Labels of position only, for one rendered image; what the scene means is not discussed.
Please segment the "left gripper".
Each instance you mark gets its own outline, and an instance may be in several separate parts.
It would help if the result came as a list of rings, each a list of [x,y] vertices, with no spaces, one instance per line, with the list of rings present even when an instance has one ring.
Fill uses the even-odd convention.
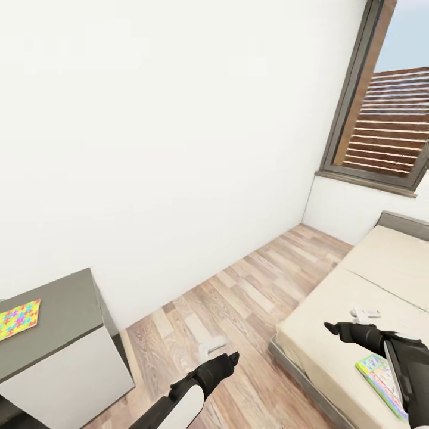
[[[234,352],[230,356],[228,356],[227,353],[224,353],[218,357],[214,357],[212,360],[208,360],[207,362],[198,366],[196,369],[205,368],[212,374],[213,388],[215,390],[215,388],[224,378],[233,374],[234,366],[238,365],[239,357],[239,351]]]

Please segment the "jigsaw puzzle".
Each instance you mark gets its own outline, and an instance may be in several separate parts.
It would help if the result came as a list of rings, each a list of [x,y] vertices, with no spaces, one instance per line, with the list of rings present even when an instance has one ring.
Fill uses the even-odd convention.
[[[0,314],[0,341],[37,324],[40,299]]]

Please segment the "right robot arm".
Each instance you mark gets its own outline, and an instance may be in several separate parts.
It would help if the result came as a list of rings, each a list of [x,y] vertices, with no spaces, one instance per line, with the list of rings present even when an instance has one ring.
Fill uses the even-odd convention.
[[[369,318],[382,318],[378,308],[354,307],[353,322],[324,327],[344,343],[356,343],[380,355],[388,364],[411,429],[429,429],[429,348],[420,338],[380,331]]]

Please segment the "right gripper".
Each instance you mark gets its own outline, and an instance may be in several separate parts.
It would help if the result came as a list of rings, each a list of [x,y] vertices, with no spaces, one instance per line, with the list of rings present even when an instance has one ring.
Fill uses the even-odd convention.
[[[368,347],[367,336],[373,329],[377,329],[377,325],[372,323],[369,325],[361,325],[352,322],[339,322],[334,325],[324,322],[324,327],[333,335],[339,335],[340,340],[344,343],[356,343],[372,351],[372,349]]]

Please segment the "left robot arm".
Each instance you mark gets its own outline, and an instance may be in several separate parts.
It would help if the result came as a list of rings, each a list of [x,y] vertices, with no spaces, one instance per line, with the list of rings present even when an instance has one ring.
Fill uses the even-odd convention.
[[[239,351],[214,357],[211,353],[227,345],[215,337],[198,347],[201,365],[170,385],[168,396],[159,399],[128,429],[188,429],[202,411],[204,401],[219,383],[234,372]]]

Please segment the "board game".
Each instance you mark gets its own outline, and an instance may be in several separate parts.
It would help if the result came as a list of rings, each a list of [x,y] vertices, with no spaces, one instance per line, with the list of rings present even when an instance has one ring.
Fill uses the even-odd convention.
[[[400,402],[396,386],[387,362],[378,354],[372,355],[355,363],[355,366],[371,383],[377,393],[394,411],[394,413],[404,421],[408,418],[403,405]]]

